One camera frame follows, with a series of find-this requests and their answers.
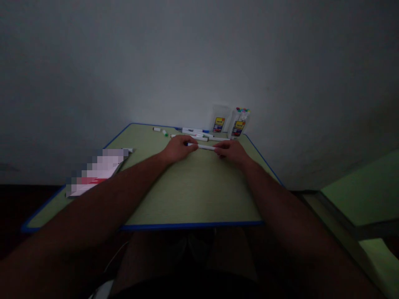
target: cable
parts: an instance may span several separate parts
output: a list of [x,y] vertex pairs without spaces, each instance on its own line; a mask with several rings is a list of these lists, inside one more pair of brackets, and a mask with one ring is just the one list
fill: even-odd
[[[115,253],[115,255],[111,258],[111,260],[109,261],[108,265],[105,267],[104,273],[107,272],[109,265],[112,263],[112,261],[115,259],[115,257],[118,255],[119,251],[127,244],[129,243],[129,241],[125,242],[119,249],[118,251]],[[101,286],[99,286],[92,294],[91,299],[96,299],[97,296],[97,292],[100,289]]]
[[114,255],[114,256],[111,258],[111,260],[109,261],[108,265],[105,267],[104,272],[107,272],[107,269],[108,269],[109,265],[112,263],[112,261],[114,260],[114,258],[117,256],[117,254],[119,253],[119,251],[120,251],[127,243],[129,243],[129,241],[125,242],[125,244],[123,244],[123,245],[118,249],[118,251],[115,253],[115,255]]

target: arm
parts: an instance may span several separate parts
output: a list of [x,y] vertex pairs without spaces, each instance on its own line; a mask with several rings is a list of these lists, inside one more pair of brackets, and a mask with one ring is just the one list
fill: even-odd
[[71,297],[75,261],[106,241],[139,205],[154,181],[198,149],[190,136],[172,138],[166,148],[88,190],[22,243],[0,265],[0,281],[10,297]]
[[304,276],[312,295],[381,296],[313,213],[253,161],[239,142],[224,141],[215,147],[244,173],[265,224],[292,260],[302,265],[298,279]]

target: person's left hand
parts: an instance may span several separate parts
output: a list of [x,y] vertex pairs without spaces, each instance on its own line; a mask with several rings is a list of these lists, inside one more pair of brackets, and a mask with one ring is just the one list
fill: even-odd
[[198,149],[197,141],[189,135],[174,136],[165,149],[160,152],[160,155],[168,164],[179,162],[188,156],[189,153]]

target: table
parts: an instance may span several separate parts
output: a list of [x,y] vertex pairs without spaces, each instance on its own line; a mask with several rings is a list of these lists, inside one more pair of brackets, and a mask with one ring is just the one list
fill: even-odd
[[[181,134],[175,127],[129,124],[104,147],[136,149],[121,170],[165,148],[170,138],[153,131],[154,126],[165,129],[169,134]],[[281,184],[249,137],[241,136],[240,142],[248,155]],[[212,146],[217,142],[198,143]],[[21,231],[33,233],[39,230],[72,200],[79,200],[66,198],[65,191],[63,186],[22,225]],[[243,174],[230,162],[219,159],[214,152],[198,149],[165,171],[121,229],[158,230],[261,224],[263,221]]]

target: plastic container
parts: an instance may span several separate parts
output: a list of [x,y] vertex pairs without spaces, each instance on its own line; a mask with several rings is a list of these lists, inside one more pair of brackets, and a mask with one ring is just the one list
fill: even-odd
[[212,134],[212,133],[224,132],[223,129],[226,129],[225,127],[227,127],[226,124],[230,113],[231,113],[231,108],[229,108],[226,105],[218,105],[218,104],[213,105],[211,124],[209,126],[209,133]]
[[251,111],[246,108],[237,107],[233,111],[232,119],[227,129],[227,138],[239,138],[248,127]]

